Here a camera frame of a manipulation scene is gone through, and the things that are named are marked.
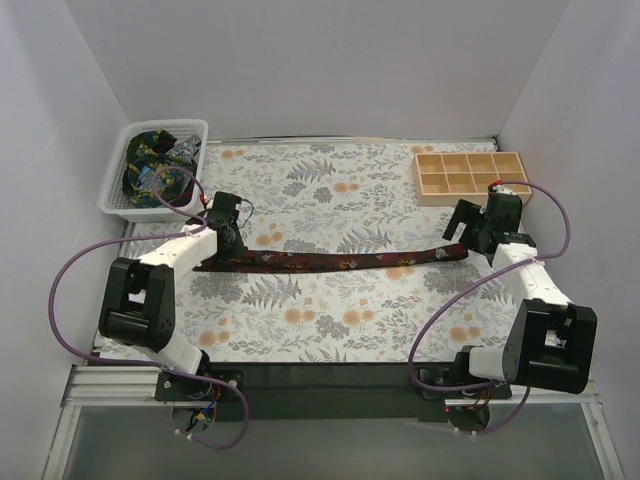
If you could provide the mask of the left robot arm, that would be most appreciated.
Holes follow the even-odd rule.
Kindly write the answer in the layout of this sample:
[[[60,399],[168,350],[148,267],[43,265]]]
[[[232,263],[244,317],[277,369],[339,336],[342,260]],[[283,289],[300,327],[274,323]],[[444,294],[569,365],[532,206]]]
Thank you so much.
[[[204,211],[205,225],[187,224],[181,237],[139,258],[118,258],[110,267],[99,333],[182,371],[178,387],[193,400],[211,392],[213,377],[200,367],[204,353],[176,329],[176,284],[207,260],[245,253],[237,225],[243,202],[237,195],[218,192]]]

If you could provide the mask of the dark red patterned tie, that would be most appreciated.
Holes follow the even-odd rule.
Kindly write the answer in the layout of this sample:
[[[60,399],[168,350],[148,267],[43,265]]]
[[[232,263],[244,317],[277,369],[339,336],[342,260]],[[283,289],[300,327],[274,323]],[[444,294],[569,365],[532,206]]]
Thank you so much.
[[[245,250],[234,257],[215,255],[194,268],[213,273],[305,274],[351,270],[408,267],[466,259],[468,250],[461,244],[437,248],[367,254],[300,253],[270,250]]]

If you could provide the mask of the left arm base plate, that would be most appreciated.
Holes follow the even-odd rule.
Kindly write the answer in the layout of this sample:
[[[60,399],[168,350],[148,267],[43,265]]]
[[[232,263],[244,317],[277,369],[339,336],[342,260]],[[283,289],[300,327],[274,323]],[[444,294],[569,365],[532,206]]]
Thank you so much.
[[[215,382],[186,378],[163,370],[158,375],[154,399],[160,402],[237,401],[237,395],[231,387],[240,390],[243,386],[244,373],[241,370],[209,369],[203,371],[202,375],[215,379]]]

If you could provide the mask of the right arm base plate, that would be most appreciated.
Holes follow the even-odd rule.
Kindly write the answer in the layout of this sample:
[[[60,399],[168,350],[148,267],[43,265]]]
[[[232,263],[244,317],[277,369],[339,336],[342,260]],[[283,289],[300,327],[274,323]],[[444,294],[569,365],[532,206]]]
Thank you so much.
[[[512,397],[511,387],[494,383],[488,389],[469,388],[469,385],[486,383],[486,379],[459,373],[452,364],[429,364],[415,369],[418,381],[430,386],[429,389],[416,386],[425,399],[478,400],[490,396],[491,399],[505,400]]]

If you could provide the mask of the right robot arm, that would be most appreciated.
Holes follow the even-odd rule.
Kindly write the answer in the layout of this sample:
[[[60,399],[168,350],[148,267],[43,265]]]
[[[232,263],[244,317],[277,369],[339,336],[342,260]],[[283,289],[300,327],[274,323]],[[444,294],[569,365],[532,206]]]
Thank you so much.
[[[443,237],[459,224],[459,243],[483,255],[502,277],[517,306],[506,343],[466,345],[456,354],[452,383],[464,397],[475,397],[489,380],[571,394],[589,380],[597,316],[561,292],[537,258],[530,235],[518,231],[523,204],[509,193],[491,192],[484,207],[460,200]]]

